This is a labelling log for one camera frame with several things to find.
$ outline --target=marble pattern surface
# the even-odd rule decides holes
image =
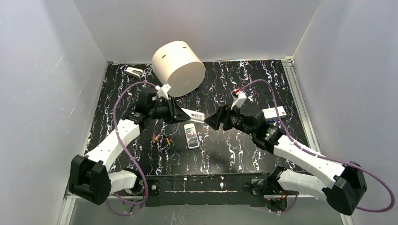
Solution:
[[[253,60],[205,62],[206,75],[203,83],[190,94],[177,98],[180,107],[203,112],[206,117],[216,112],[218,105],[231,104],[231,91],[256,80],[265,79],[273,87],[277,104],[283,105],[287,116],[284,118],[290,133],[301,143],[308,145],[304,129],[300,122],[289,84],[280,60]],[[127,75],[127,67],[144,70],[140,79]],[[148,81],[161,86],[152,71],[151,64],[109,65],[103,82],[92,128],[87,140],[86,152],[94,149],[113,130],[112,109],[122,91],[137,81]],[[137,99],[142,86],[133,87],[121,101],[117,113],[120,118],[128,104]],[[273,107],[272,96],[266,85],[257,83],[246,91],[248,99],[245,105],[256,104],[260,109]],[[153,120],[145,131],[127,147],[140,164],[145,174],[220,174],[271,172],[278,165],[295,171],[302,169],[292,162],[274,156],[257,148],[251,137],[235,129],[229,131],[212,130],[206,124],[195,123],[200,147],[187,148],[184,124],[166,125],[163,121]],[[162,137],[165,133],[171,138],[167,145]],[[152,144],[153,135],[160,139]],[[133,168],[132,162],[122,153],[111,171]]]

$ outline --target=white cylindrical container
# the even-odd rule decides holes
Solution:
[[[170,42],[152,57],[152,68],[169,95],[180,97],[195,90],[205,78],[205,66],[184,41]]]

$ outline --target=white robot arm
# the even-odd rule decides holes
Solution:
[[[181,109],[174,98],[169,97],[168,84],[161,88],[143,89],[134,110],[128,110],[119,121],[119,136],[125,146],[136,139],[151,119],[164,119],[166,123],[192,121],[203,123],[205,115],[200,112]],[[102,204],[109,194],[131,189],[135,186],[137,173],[131,170],[109,173],[116,158],[123,151],[113,130],[96,148],[84,156],[77,155],[71,163],[69,191],[95,204]]]
[[[232,94],[234,102],[220,106],[216,114],[205,119],[205,123],[215,130],[222,123],[223,130],[235,128],[243,131],[252,136],[252,141],[260,149],[283,157],[311,174],[277,167],[266,179],[252,180],[253,194],[297,191],[326,200],[335,210],[351,215],[367,189],[363,172],[318,158],[321,154],[313,150],[310,151],[316,154],[315,157],[305,153],[293,144],[282,129],[267,123],[261,110],[252,110],[251,114],[243,115],[240,107],[246,100],[246,95],[240,90],[235,90]]]

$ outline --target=remote control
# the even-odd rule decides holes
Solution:
[[[195,149],[199,147],[199,139],[196,134],[195,125],[193,123],[184,125],[185,136],[187,138],[188,149]]]
[[[278,119],[278,117],[276,116],[275,108],[263,109],[262,111],[264,112],[264,117],[266,121]],[[286,116],[286,112],[283,106],[278,106],[278,113],[281,118]]]

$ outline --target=white wall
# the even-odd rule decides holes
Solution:
[[[325,0],[294,59],[321,150],[354,160],[398,193],[398,2]],[[386,207],[369,176],[360,206]],[[397,224],[386,213],[356,210],[356,225]]]
[[[0,224],[58,222],[106,66],[73,0],[0,2]]]
[[[107,61],[183,40],[202,61],[293,55],[321,0],[74,0]]]

